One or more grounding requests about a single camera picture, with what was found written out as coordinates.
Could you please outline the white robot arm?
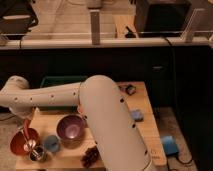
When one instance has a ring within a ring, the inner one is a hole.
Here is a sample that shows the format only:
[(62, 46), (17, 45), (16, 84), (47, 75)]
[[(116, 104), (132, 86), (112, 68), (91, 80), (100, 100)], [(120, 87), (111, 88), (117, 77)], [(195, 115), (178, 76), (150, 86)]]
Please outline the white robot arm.
[(117, 84), (96, 75), (81, 83), (29, 89), (10, 77), (0, 89), (0, 106), (25, 118), (33, 107), (79, 105), (108, 171), (157, 171)]

